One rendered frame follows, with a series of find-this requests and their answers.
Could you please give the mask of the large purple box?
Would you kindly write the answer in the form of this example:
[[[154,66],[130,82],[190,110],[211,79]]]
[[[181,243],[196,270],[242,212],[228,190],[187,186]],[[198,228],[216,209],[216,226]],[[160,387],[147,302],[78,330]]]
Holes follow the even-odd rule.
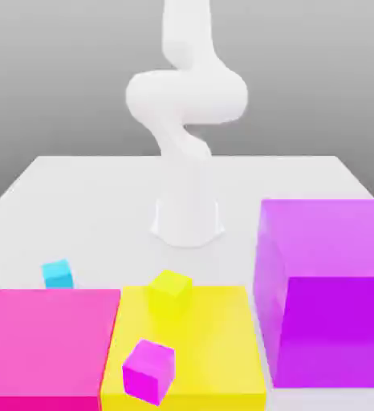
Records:
[[[374,199],[265,200],[254,302],[276,388],[374,388]]]

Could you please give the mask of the small yellow cube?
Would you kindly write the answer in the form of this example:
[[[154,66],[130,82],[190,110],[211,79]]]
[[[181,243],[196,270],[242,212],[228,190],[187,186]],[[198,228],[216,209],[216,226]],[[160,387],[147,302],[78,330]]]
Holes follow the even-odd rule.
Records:
[[[193,280],[174,271],[162,271],[147,287],[148,303],[158,312],[180,312],[189,303]]]

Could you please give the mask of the large yellow box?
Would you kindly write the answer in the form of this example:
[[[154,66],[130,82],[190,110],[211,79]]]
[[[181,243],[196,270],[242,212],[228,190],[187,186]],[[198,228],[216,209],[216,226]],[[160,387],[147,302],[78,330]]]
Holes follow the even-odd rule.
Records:
[[[173,348],[161,405],[124,391],[122,364],[139,340]],[[195,286],[180,316],[155,319],[146,287],[124,287],[100,390],[102,411],[264,411],[266,386],[246,289]]]

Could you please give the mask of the small cyan cube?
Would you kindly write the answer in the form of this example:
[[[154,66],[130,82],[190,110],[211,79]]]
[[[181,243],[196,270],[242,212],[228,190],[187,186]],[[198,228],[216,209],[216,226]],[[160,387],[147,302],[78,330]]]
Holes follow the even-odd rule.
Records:
[[[41,268],[46,289],[74,287],[71,268],[66,259],[45,263]]]

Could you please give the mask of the small magenta cube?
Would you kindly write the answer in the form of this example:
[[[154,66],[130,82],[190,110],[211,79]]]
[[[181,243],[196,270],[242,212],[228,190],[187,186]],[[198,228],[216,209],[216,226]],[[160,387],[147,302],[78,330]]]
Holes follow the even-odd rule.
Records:
[[[140,340],[122,365],[124,391],[159,406],[175,378],[173,348]]]

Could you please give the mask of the large pink box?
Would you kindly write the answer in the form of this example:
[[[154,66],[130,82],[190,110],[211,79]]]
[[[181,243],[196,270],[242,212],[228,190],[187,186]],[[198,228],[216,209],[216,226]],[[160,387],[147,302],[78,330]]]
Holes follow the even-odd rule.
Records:
[[[101,411],[118,289],[0,289],[0,411]]]

